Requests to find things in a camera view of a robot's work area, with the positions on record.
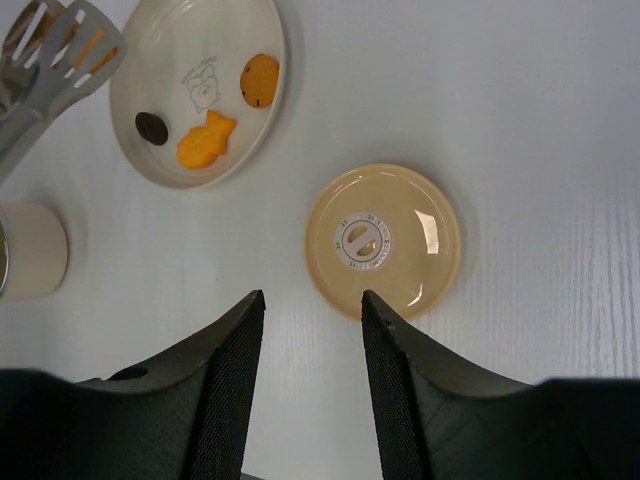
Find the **steel serving tongs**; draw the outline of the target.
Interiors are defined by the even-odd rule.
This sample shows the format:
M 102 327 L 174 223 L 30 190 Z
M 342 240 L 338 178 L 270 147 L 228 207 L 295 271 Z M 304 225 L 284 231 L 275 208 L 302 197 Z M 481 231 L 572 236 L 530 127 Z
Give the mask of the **steel serving tongs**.
M 93 73 L 43 67 L 39 53 L 60 16 L 87 10 L 117 30 L 119 49 Z M 31 1 L 1 44 L 1 180 L 6 181 L 46 129 L 68 108 L 92 95 L 118 70 L 127 53 L 120 30 L 93 3 Z

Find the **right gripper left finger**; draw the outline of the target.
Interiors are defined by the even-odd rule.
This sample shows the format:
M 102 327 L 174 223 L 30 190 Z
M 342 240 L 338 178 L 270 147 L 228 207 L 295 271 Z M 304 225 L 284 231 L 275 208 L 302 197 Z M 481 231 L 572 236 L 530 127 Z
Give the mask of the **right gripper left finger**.
M 1 374 L 5 479 L 239 479 L 266 305 L 222 317 L 106 379 Z

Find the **orange flower cookie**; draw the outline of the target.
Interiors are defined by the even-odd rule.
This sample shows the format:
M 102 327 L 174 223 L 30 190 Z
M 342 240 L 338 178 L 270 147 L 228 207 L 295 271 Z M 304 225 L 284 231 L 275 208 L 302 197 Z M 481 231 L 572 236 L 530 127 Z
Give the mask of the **orange flower cookie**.
M 105 18 L 80 10 L 56 19 L 41 47 L 39 61 L 43 67 L 60 69 L 64 74 L 71 69 L 93 73 L 118 49 L 116 28 Z

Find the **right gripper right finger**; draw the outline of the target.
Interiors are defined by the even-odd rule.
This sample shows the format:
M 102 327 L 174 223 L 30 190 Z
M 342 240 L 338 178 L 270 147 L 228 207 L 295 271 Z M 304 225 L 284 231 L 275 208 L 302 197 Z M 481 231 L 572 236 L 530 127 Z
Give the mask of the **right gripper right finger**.
M 362 335 L 387 479 L 635 479 L 639 384 L 494 373 L 362 297 Z

